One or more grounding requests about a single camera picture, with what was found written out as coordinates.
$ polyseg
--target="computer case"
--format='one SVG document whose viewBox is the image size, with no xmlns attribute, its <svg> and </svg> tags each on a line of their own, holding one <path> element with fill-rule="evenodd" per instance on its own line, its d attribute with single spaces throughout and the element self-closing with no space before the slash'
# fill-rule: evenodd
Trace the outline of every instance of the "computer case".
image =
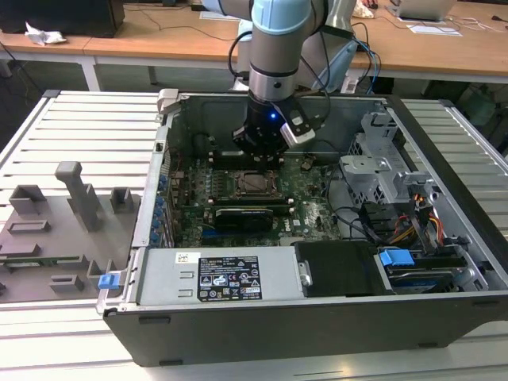
<svg viewBox="0 0 508 381">
<path fill-rule="evenodd" d="M 65 35 L 114 37 L 125 17 L 122 0 L 2 0 L 0 28 L 23 33 L 34 28 Z"/>
</svg>

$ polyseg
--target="warning label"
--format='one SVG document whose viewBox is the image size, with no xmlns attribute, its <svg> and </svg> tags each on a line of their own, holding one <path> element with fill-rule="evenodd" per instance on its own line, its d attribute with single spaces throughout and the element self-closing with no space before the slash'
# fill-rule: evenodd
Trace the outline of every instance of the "warning label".
<svg viewBox="0 0 508 381">
<path fill-rule="evenodd" d="M 197 295 L 201 302 L 262 299 L 257 256 L 200 258 Z"/>
</svg>

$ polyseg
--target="gray 3d printed holder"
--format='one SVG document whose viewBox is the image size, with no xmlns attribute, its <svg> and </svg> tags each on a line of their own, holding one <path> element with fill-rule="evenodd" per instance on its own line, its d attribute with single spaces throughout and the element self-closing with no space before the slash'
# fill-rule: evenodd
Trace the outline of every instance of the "gray 3d printed holder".
<svg viewBox="0 0 508 381">
<path fill-rule="evenodd" d="M 97 196 L 81 171 L 78 162 L 56 169 L 70 198 L 14 190 L 0 233 L 0 302 L 96 298 L 100 275 L 127 264 L 140 197 L 129 188 Z"/>
</svg>

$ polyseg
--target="motherboard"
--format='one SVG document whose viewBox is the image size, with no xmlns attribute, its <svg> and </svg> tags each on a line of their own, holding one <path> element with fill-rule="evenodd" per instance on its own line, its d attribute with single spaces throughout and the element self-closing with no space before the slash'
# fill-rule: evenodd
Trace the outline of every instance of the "motherboard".
<svg viewBox="0 0 508 381">
<path fill-rule="evenodd" d="M 313 156 L 287 156 L 266 171 L 182 156 L 172 162 L 167 200 L 176 247 L 289 246 L 341 238 L 326 199 L 333 165 Z"/>
</svg>

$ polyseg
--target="blue tab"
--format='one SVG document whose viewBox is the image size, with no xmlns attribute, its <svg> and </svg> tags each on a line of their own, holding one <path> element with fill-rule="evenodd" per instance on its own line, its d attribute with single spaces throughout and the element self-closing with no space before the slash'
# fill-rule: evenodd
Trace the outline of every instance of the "blue tab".
<svg viewBox="0 0 508 381">
<path fill-rule="evenodd" d="M 412 266 L 414 259 L 409 250 L 404 248 L 388 248 L 379 254 L 383 266 Z"/>
<path fill-rule="evenodd" d="M 120 288 L 120 274 L 104 274 L 98 280 L 99 290 L 118 290 Z"/>
</svg>

